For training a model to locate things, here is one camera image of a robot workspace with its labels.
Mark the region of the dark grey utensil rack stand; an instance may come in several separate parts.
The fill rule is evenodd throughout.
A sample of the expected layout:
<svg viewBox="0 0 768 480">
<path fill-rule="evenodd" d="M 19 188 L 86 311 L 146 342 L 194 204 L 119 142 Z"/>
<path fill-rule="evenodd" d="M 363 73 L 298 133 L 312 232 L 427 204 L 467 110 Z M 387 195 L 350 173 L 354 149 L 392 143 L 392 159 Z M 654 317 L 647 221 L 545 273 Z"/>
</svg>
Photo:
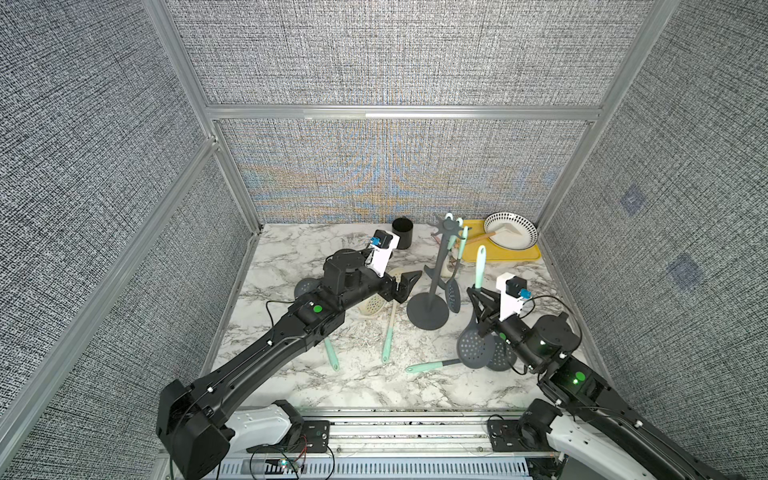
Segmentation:
<svg viewBox="0 0 768 480">
<path fill-rule="evenodd" d="M 427 331 L 442 328 L 447 323 L 449 314 L 459 313 L 461 309 L 461 295 L 455 275 L 445 281 L 438 277 L 435 266 L 424 267 L 424 272 L 431 280 L 429 291 L 416 294 L 407 302 L 409 321 L 417 328 Z"/>
</svg>

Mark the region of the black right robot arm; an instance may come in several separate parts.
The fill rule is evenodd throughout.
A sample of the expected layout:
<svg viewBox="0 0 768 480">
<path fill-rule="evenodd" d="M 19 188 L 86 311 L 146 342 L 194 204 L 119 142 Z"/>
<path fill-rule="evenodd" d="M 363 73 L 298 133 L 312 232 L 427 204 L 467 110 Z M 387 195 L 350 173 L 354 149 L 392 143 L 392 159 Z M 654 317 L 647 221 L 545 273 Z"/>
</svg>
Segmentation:
<svg viewBox="0 0 768 480">
<path fill-rule="evenodd" d="M 524 300 L 504 292 L 467 290 L 480 335 L 496 334 L 537 377 L 545 395 L 518 421 L 532 450 L 549 446 L 606 479 L 722 479 L 643 418 L 610 383 L 574 357 L 580 345 L 565 312 L 533 326 L 521 318 Z"/>
</svg>

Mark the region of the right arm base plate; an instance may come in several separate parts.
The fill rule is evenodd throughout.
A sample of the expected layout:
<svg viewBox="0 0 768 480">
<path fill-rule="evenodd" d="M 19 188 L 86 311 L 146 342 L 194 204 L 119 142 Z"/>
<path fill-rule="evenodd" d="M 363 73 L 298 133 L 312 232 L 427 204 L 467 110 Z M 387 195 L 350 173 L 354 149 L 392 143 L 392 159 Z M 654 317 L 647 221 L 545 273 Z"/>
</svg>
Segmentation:
<svg viewBox="0 0 768 480">
<path fill-rule="evenodd" d="M 494 452 L 556 452 L 546 438 L 547 425 L 541 422 L 492 416 L 486 427 Z"/>
</svg>

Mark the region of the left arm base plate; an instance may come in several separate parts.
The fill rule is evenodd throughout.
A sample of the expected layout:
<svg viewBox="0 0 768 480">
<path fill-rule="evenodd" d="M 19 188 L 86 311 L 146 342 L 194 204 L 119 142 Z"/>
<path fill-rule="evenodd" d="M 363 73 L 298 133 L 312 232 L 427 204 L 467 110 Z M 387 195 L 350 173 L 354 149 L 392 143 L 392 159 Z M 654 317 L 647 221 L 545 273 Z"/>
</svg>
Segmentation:
<svg viewBox="0 0 768 480">
<path fill-rule="evenodd" d="M 248 453 L 325 453 L 329 444 L 331 423 L 325 420 L 307 421 L 290 428 L 283 440 L 273 445 L 254 445 Z"/>
</svg>

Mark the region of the cream skimmer long handle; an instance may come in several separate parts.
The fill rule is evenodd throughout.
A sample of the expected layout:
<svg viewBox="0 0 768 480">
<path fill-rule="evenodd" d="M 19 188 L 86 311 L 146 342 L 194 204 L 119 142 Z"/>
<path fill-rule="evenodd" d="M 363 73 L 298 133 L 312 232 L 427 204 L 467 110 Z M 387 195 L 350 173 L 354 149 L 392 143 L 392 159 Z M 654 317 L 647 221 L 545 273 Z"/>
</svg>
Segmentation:
<svg viewBox="0 0 768 480">
<path fill-rule="evenodd" d="M 447 278 L 451 273 L 447 270 L 449 264 L 450 251 L 457 239 L 462 239 L 463 219 L 456 220 L 451 212 L 437 223 L 437 233 L 441 235 L 438 248 L 438 257 L 435 269 L 439 278 Z"/>
</svg>

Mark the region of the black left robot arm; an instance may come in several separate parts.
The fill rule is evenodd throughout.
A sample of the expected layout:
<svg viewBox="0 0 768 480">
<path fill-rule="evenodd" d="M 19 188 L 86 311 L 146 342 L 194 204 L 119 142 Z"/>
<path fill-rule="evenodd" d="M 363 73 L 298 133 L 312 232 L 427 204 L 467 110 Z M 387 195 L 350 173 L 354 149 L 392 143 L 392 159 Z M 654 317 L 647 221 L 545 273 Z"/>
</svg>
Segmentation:
<svg viewBox="0 0 768 480">
<path fill-rule="evenodd" d="M 371 296 L 405 303 L 421 271 L 397 277 L 377 273 L 374 250 L 340 250 L 326 258 L 323 275 L 298 296 L 262 337 L 235 358 L 185 385 L 175 379 L 159 397 L 156 433 L 170 457 L 170 474 L 201 479 L 226 457 L 235 432 L 227 426 L 240 405 L 273 374 L 323 342 L 345 313 Z"/>
</svg>

